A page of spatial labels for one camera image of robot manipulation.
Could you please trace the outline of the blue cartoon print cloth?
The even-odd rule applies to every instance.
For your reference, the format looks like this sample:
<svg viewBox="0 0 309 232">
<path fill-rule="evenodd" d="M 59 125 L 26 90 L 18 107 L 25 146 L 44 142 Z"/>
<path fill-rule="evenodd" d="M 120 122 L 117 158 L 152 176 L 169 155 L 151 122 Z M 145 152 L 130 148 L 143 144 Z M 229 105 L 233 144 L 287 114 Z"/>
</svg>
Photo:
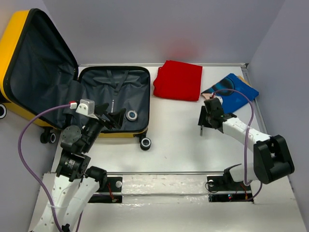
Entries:
<svg viewBox="0 0 309 232">
<path fill-rule="evenodd" d="M 257 90 L 233 73 L 230 73 L 215 85 L 201 92 L 201 95 L 208 100 L 216 91 L 219 92 L 215 94 L 215 97 L 220 99 L 225 113 L 233 113 L 248 103 L 240 93 L 245 95 L 250 101 L 253 101 L 259 95 Z"/>
</svg>

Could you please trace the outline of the red cloth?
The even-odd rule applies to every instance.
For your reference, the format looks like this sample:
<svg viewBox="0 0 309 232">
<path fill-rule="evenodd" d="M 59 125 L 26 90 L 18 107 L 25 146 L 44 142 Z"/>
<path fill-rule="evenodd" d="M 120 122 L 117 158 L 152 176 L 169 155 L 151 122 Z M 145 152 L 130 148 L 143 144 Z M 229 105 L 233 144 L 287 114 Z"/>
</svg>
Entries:
<svg viewBox="0 0 309 232">
<path fill-rule="evenodd" d="M 163 99 L 196 102 L 201 90 L 203 67 L 167 60 L 158 68 L 153 95 Z"/>
</svg>

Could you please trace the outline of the yellow hard-shell suitcase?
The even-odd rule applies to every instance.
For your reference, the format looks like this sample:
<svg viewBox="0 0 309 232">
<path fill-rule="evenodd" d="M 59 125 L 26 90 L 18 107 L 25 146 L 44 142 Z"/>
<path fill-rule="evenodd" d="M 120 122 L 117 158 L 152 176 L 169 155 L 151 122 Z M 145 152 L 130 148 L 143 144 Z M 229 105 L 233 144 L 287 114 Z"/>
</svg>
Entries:
<svg viewBox="0 0 309 232">
<path fill-rule="evenodd" d="M 122 108 L 138 113 L 136 121 L 128 121 L 125 113 L 121 129 L 103 130 L 100 137 L 137 137 L 141 149 L 148 150 L 150 87 L 150 73 L 144 67 L 93 66 L 80 71 L 52 20 L 37 8 L 15 12 L 0 41 L 0 115 L 11 110 L 32 119 L 54 108 L 35 121 L 44 129 L 43 144 L 55 142 L 53 130 L 87 122 L 62 105 L 90 99 L 96 105 L 109 103 L 109 113 Z"/>
</svg>

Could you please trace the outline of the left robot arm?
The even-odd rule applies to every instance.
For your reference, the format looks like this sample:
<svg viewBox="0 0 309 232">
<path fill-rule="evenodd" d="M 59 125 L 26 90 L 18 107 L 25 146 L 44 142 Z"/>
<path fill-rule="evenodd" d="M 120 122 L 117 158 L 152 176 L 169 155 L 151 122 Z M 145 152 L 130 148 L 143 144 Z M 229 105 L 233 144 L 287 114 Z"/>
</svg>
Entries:
<svg viewBox="0 0 309 232">
<path fill-rule="evenodd" d="M 83 127 L 70 125 L 62 133 L 61 156 L 51 191 L 45 190 L 48 202 L 35 232 L 70 232 L 96 191 L 107 185 L 107 172 L 91 166 L 87 156 L 103 128 L 121 128 L 125 108 L 107 112 L 108 104 L 96 106 L 94 101 L 81 99 L 71 102 L 70 109 L 88 118 Z"/>
</svg>

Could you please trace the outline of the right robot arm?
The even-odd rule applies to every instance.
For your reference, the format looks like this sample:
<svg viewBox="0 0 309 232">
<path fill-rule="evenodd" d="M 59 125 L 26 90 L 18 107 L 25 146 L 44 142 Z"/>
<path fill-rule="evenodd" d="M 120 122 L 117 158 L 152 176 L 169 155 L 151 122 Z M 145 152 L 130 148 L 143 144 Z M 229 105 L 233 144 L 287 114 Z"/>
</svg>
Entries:
<svg viewBox="0 0 309 232">
<path fill-rule="evenodd" d="M 236 164 L 224 170 L 224 174 L 215 185 L 234 189 L 242 183 L 260 181 L 269 184 L 295 172 L 287 142 L 281 135 L 270 136 L 246 125 L 233 113 L 224 113 L 218 98 L 204 101 L 201 107 L 198 125 L 212 128 L 228 135 L 243 144 L 244 151 L 253 153 L 253 161 L 244 158 L 242 164 Z"/>
</svg>

